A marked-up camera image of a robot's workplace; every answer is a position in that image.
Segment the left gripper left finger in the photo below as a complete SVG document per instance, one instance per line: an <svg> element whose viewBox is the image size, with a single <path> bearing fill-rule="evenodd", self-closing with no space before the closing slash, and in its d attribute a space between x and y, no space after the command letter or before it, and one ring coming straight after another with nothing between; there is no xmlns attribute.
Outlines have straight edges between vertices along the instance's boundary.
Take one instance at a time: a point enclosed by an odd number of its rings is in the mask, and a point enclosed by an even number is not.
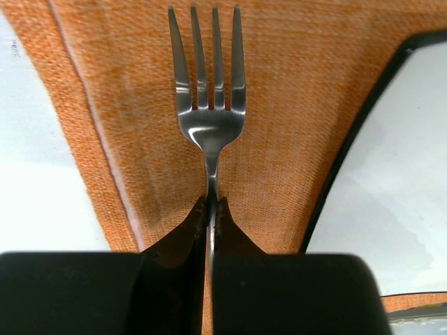
<svg viewBox="0 0 447 335"><path fill-rule="evenodd" d="M204 198L140 253L1 255L2 334L199 334Z"/></svg>

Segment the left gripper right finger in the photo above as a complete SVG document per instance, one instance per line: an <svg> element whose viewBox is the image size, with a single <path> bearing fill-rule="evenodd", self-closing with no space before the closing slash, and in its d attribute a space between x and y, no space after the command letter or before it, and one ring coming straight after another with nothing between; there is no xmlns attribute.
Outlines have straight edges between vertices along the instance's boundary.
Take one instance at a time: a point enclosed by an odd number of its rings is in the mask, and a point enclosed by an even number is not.
<svg viewBox="0 0 447 335"><path fill-rule="evenodd" d="M349 254L267 254L217 209L215 334L390 334L374 277Z"/></svg>

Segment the white square plate black rim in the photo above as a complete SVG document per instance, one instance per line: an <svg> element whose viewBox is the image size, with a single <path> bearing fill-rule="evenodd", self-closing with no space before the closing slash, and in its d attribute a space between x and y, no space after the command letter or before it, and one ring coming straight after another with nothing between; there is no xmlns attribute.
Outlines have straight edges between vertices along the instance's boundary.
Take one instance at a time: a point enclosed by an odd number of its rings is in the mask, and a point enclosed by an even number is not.
<svg viewBox="0 0 447 335"><path fill-rule="evenodd" d="M407 38L355 117L302 253L362 258L383 296L446 291L446 31Z"/></svg>

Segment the silver fork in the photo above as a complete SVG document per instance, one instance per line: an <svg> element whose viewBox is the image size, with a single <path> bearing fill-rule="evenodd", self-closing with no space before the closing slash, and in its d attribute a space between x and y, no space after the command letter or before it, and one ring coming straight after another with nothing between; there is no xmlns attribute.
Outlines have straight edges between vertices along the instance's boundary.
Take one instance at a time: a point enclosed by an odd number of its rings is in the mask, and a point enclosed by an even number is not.
<svg viewBox="0 0 447 335"><path fill-rule="evenodd" d="M179 128L185 138L194 143L204 155L208 211L205 264L208 269L212 269L216 249L217 207L219 203L219 154L241 136L247 111L241 11L240 6L234 7L229 107L225 106L224 65L218 8L215 6L212 9L213 106L210 106L208 101L207 70L196 7L191 7L191 27L196 66L195 93L191 91L184 46L173 7L168 8L168 21L173 51L175 99Z"/></svg>

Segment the orange cloth placemat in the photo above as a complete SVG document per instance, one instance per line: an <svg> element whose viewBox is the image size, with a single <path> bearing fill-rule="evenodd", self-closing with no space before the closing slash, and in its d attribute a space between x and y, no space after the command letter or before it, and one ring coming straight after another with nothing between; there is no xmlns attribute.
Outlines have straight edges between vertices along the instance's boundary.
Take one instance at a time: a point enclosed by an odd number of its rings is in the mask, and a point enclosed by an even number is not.
<svg viewBox="0 0 447 335"><path fill-rule="evenodd" d="M2 1L109 253L1 256L2 334L389 334L308 254L349 147L445 1Z"/></svg>

